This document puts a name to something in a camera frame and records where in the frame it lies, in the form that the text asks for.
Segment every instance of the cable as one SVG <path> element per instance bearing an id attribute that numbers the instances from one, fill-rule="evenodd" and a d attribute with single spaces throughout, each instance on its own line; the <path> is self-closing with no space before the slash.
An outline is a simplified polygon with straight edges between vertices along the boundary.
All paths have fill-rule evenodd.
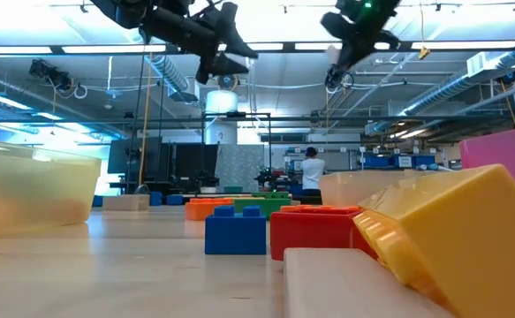
<path id="1" fill-rule="evenodd" d="M 153 57 L 153 52 L 149 52 L 149 60 Z M 145 161 L 145 143 L 147 141 L 147 132 L 148 132 L 148 117 L 149 117 L 149 93 L 151 92 L 151 72 L 153 71 L 153 67 L 149 67 L 149 75 L 148 75 L 148 92 L 145 97 L 145 112 L 143 114 L 143 136 L 141 141 L 141 162 L 140 162 L 140 180 L 138 186 L 143 185 L 143 163 Z"/>
<path id="2" fill-rule="evenodd" d="M 130 149 L 127 155 L 127 174 L 125 176 L 125 192 L 130 192 L 130 173 L 132 170 L 132 151 L 133 141 L 135 140 L 135 126 L 137 125 L 137 113 L 140 111 L 141 99 L 141 84 L 143 82 L 143 68 L 145 67 L 145 46 L 143 46 L 143 53 L 141 54 L 141 71 L 140 71 L 140 85 L 137 90 L 137 102 L 135 103 L 135 116 L 133 117 L 132 138 L 130 139 Z"/>
<path id="3" fill-rule="evenodd" d="M 506 88 L 504 87 L 504 83 L 501 81 L 501 86 L 503 87 L 503 92 L 506 93 Z M 506 102 L 508 103 L 508 110 L 511 112 L 512 120 L 514 121 L 515 126 L 515 117 L 514 112 L 512 112 L 512 105 L 511 105 L 511 99 L 506 96 Z"/>

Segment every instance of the fluorescent light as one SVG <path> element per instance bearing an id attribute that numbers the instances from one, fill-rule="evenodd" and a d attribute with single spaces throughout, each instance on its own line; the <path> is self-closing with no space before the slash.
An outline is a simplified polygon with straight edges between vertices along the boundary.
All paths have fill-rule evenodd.
<path id="1" fill-rule="evenodd" d="M 75 131 L 77 133 L 90 133 L 90 129 L 88 127 L 85 127 L 81 124 L 76 124 L 76 123 L 62 123 L 62 124 L 57 124 L 61 127 L 64 127 L 66 129 L 70 129 L 72 131 Z"/>
<path id="2" fill-rule="evenodd" d="M 397 137 L 400 137 L 402 135 L 404 135 L 405 133 L 407 133 L 408 131 L 403 131 L 403 132 L 397 132 L 395 134 L 392 134 L 390 137 L 391 138 L 397 138 Z"/>
<path id="3" fill-rule="evenodd" d="M 385 42 L 377 42 L 375 43 L 375 49 L 390 49 L 390 44 Z"/>
<path id="4" fill-rule="evenodd" d="M 61 120 L 62 119 L 59 116 L 55 116 L 55 115 L 52 115 L 52 114 L 49 114 L 49 113 L 37 113 L 37 115 L 39 115 L 41 117 L 45 117 L 45 118 L 51 119 L 51 120 Z"/>
<path id="5" fill-rule="evenodd" d="M 30 110 L 31 109 L 31 107 L 27 107 L 26 105 L 20 104 L 19 102 L 14 102 L 13 100 L 7 99 L 2 96 L 0 96 L 0 102 L 4 103 L 6 105 L 10 105 L 10 106 L 15 107 L 20 110 Z"/>
<path id="6" fill-rule="evenodd" d="M 247 44 L 254 50 L 281 50 L 283 49 L 282 43 L 249 43 Z"/>
<path id="7" fill-rule="evenodd" d="M 414 42 L 412 49 L 512 49 L 515 41 Z"/>
<path id="8" fill-rule="evenodd" d="M 302 49 L 302 50 L 325 50 L 328 49 L 330 46 L 333 46 L 336 49 L 342 49 L 342 43 L 341 42 L 322 42 L 322 43 L 295 43 L 294 48 L 295 49 Z"/>
<path id="9" fill-rule="evenodd" d="M 166 50 L 164 45 L 82 45 L 63 47 L 64 53 L 69 54 L 93 54 L 93 53 L 158 53 Z"/>
<path id="10" fill-rule="evenodd" d="M 50 47 L 0 47 L 0 54 L 51 54 Z"/>
<path id="11" fill-rule="evenodd" d="M 426 131 L 426 129 L 420 129 L 420 130 L 417 130 L 417 131 L 413 131 L 413 132 L 409 132 L 407 133 L 406 135 L 400 137 L 401 139 L 408 139 L 410 137 L 414 137 L 414 136 L 417 136 L 421 133 L 424 133 Z"/>

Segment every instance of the plastic bin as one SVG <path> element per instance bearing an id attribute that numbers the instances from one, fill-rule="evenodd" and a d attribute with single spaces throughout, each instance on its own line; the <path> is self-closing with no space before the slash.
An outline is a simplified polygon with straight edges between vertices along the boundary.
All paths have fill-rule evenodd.
<path id="1" fill-rule="evenodd" d="M 0 235 L 88 219 L 100 160 L 0 143 Z"/>
<path id="2" fill-rule="evenodd" d="M 424 176 L 434 172 L 404 171 L 351 171 L 337 172 L 320 178 L 322 204 L 338 208 L 357 205 L 369 195 L 384 189 L 396 181 Z"/>

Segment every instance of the lego stud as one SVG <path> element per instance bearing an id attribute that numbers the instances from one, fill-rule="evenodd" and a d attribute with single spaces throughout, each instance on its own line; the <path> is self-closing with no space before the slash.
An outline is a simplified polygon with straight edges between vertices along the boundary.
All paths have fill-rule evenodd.
<path id="1" fill-rule="evenodd" d="M 243 216 L 244 217 L 257 217 L 261 216 L 261 207 L 260 206 L 248 206 L 243 208 Z"/>
<path id="2" fill-rule="evenodd" d="M 216 207 L 214 208 L 214 216 L 221 217 L 233 217 L 233 207 L 232 206 L 224 206 L 224 207 Z"/>

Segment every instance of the red lego brick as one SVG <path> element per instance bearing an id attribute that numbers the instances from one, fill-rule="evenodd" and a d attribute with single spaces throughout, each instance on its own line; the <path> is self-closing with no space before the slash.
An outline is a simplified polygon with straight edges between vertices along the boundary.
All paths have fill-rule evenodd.
<path id="1" fill-rule="evenodd" d="M 359 248 L 376 258 L 352 219 L 359 208 L 300 207 L 271 215 L 271 258 L 284 259 L 289 247 Z"/>

